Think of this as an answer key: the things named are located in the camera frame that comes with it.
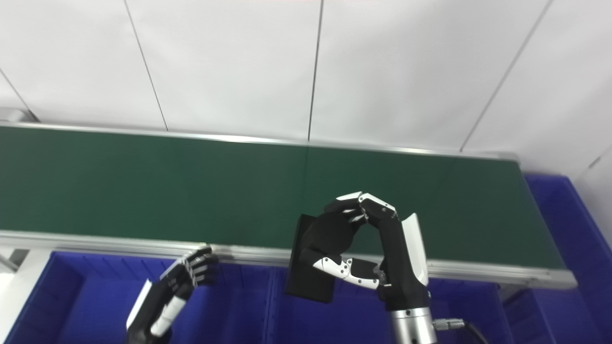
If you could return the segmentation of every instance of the robot hand finger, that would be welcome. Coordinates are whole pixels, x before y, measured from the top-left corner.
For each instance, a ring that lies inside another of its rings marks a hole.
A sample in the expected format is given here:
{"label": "robot hand finger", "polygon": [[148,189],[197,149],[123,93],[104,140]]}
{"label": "robot hand finger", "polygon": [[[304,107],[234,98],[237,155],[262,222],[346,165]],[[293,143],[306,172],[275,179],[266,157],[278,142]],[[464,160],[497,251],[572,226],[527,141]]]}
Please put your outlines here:
{"label": "robot hand finger", "polygon": [[324,211],[342,213],[345,210],[359,210],[359,196],[361,194],[362,192],[359,191],[337,197],[325,206]]}
{"label": "robot hand finger", "polygon": [[184,256],[184,259],[191,263],[193,260],[202,259],[202,257],[208,256],[212,253],[212,248],[208,245],[202,246],[197,250],[191,251]]}
{"label": "robot hand finger", "polygon": [[217,264],[219,262],[219,258],[215,255],[205,255],[197,257],[196,259],[189,261],[189,266],[195,270],[201,267],[205,267],[208,265]]}
{"label": "robot hand finger", "polygon": [[197,283],[198,286],[201,286],[201,285],[213,285],[216,282],[216,279],[214,277],[216,274],[217,274],[216,271],[214,271],[214,272],[211,271],[210,274],[205,272],[205,273],[203,273],[201,275],[196,276],[195,277],[195,282]]}

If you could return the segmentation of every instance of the blue plastic bin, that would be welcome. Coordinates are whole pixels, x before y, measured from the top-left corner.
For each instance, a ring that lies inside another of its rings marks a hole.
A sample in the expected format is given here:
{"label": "blue plastic bin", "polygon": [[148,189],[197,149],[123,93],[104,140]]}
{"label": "blue plastic bin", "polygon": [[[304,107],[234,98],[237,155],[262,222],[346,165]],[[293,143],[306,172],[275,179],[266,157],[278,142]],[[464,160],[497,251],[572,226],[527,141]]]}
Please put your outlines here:
{"label": "blue plastic bin", "polygon": [[[612,343],[610,247],[567,177],[528,175],[525,178],[565,265],[578,281],[579,291],[537,291],[534,297],[540,299],[539,305],[551,324],[563,324],[568,318],[584,314],[585,307],[585,316],[590,316],[589,320],[595,328],[586,325],[576,327],[576,333],[585,334],[584,341],[580,343]],[[557,335],[556,329],[564,331],[569,326],[569,323],[556,326],[552,329],[553,335]],[[561,340],[563,335],[558,337],[557,343],[570,343]]]}
{"label": "blue plastic bin", "polygon": [[[120,344],[125,320],[146,278],[168,260],[53,253],[6,343]],[[282,293],[286,269],[222,264],[218,283],[198,288],[173,325],[172,343],[392,343],[375,292],[338,281],[331,304]],[[491,344],[512,344],[491,283],[432,280],[435,317],[460,317]],[[475,343],[462,331],[441,344]]]}

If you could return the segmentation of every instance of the robotic arm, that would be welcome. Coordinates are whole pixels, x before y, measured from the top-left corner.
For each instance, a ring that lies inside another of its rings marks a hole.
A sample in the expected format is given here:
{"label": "robotic arm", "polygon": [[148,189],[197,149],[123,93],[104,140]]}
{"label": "robotic arm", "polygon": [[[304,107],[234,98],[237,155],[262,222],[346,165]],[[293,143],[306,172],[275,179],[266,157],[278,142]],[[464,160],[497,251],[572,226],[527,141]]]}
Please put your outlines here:
{"label": "robotic arm", "polygon": [[[390,313],[398,344],[437,342],[429,309],[425,249],[416,214],[400,221],[393,206],[356,192],[336,198],[304,233],[300,260],[346,282],[376,289]],[[380,265],[341,254],[365,223],[379,231]]]}
{"label": "robotic arm", "polygon": [[167,344],[170,325],[183,309],[193,290],[214,283],[218,259],[209,246],[176,260],[152,283],[147,280],[127,318],[125,344]]}

